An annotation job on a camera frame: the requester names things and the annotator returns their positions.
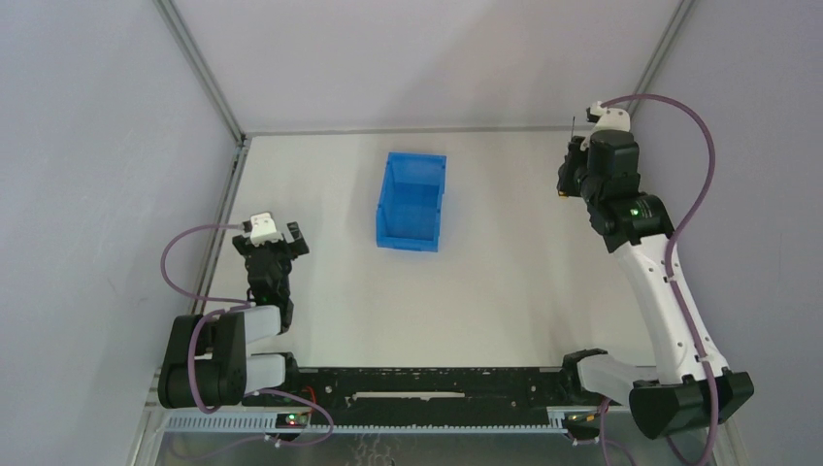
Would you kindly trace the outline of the black yellow screwdriver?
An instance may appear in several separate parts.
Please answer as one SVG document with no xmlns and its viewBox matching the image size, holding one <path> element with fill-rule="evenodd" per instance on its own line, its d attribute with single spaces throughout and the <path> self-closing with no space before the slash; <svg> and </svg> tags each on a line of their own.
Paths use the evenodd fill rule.
<svg viewBox="0 0 823 466">
<path fill-rule="evenodd" d="M 575 136 L 575 128 L 576 128 L 576 118 L 573 116 L 572 117 L 571 129 L 570 129 L 570 138 L 569 138 L 568 143 L 570 142 L 571 138 Z M 557 193 L 562 198 L 566 198 L 568 196 L 568 184 L 569 184 L 569 182 L 567 181 L 567 178 L 568 178 L 569 162 L 570 161 L 565 160 L 565 156 L 567 155 L 567 152 L 564 155 L 562 165 L 558 169 Z"/>
</svg>

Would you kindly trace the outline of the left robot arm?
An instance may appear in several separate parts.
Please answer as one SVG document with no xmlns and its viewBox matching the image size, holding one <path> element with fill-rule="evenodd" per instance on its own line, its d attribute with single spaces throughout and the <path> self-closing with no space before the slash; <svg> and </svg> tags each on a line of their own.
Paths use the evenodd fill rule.
<svg viewBox="0 0 823 466">
<path fill-rule="evenodd" d="M 263 215 L 233 228 L 238 234 L 232 245 L 247 273 L 247 296 L 228 299 L 227 310 L 175 318 L 157 388 L 166 409 L 210 414 L 296 376 L 291 353 L 253 352 L 249 345 L 290 329 L 290 274 L 294 261 L 309 253 L 308 244 L 296 222 L 287 225 L 289 239 Z"/>
</svg>

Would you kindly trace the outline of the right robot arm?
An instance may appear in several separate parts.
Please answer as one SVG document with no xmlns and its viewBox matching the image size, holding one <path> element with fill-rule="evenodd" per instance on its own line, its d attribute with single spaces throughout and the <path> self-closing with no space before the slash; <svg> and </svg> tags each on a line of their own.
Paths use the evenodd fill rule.
<svg viewBox="0 0 823 466">
<path fill-rule="evenodd" d="M 627 407 L 651 440 L 723 423 L 754 394 L 746 372 L 734 372 L 709 336 L 685 283 L 675 230 L 660 198 L 640 191 L 640 147 L 628 131 L 574 136 L 558 171 L 559 195 L 586 205 L 636 296 L 654 365 L 621 362 L 604 349 L 564 356 L 567 391 L 598 394 Z"/>
</svg>

